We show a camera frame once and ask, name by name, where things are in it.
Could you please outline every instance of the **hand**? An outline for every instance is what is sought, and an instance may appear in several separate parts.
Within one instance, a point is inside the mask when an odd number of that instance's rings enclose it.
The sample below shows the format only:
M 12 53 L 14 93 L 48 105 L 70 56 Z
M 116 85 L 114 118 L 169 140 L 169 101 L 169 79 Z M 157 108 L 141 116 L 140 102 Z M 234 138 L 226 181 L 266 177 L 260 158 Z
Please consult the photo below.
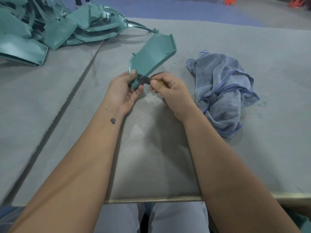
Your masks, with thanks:
M 134 92 L 129 85 L 136 76 L 136 70 L 128 71 L 113 78 L 109 83 L 102 105 L 112 109 L 121 116 L 125 116 L 133 107 L 135 100 L 142 93 L 142 85 Z
M 193 113 L 193 109 L 197 108 L 192 100 L 185 83 L 170 73 L 159 73 L 151 77 L 151 86 L 149 90 L 156 90 L 160 93 L 167 103 L 167 105 L 174 112 L 177 119 L 184 122 Z M 157 80 L 162 80 L 166 88 Z

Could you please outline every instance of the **person's left hand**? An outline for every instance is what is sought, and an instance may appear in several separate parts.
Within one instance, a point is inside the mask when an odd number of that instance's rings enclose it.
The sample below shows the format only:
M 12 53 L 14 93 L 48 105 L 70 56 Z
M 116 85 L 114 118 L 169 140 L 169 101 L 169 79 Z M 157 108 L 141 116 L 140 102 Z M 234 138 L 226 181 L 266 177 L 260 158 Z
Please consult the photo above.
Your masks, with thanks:
M 128 71 L 126 71 L 113 78 L 103 100 L 103 106 L 125 116 L 131 110 L 135 100 L 143 91 L 142 85 L 140 85 L 134 92 L 131 91 L 129 85 L 135 78 L 135 75 L 136 70 L 133 70 L 131 74 L 128 74 Z

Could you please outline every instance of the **blue cloth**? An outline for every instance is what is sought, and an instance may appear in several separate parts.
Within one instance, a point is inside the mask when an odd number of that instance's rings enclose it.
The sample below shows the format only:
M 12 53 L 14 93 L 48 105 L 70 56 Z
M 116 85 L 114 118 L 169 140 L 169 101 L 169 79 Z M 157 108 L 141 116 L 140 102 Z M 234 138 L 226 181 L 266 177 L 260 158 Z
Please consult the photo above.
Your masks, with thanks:
M 196 105 L 222 137 L 233 137 L 242 128 L 241 108 L 260 100 L 253 91 L 254 79 L 226 54 L 203 50 L 186 65 L 196 76 Z

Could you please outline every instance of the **person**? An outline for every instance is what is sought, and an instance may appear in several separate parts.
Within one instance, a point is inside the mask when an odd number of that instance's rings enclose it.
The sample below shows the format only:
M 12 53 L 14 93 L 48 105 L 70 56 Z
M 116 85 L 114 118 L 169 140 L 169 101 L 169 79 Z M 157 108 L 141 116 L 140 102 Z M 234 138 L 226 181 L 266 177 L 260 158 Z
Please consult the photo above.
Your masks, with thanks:
M 76 8 L 79 9 L 82 6 L 81 0 L 75 0 L 76 1 Z
M 139 232 L 137 204 L 103 205 L 122 120 L 143 91 L 130 90 L 135 75 L 133 70 L 111 80 L 87 128 L 10 232 L 89 233 L 98 217 L 94 232 Z M 197 108 L 180 78 L 157 74 L 150 90 L 164 97 L 184 125 L 204 203 L 155 204 L 149 232 L 209 232 L 206 207 L 220 233 L 300 232 Z

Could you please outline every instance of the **black pants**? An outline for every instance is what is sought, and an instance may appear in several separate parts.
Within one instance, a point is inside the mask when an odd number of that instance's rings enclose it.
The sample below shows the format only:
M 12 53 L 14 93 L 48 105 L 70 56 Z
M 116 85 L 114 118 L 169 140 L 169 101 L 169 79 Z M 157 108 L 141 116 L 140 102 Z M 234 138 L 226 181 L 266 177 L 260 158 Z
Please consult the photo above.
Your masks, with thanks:
M 82 5 L 82 2 L 81 0 L 76 0 L 76 5 L 77 6 L 81 6 Z

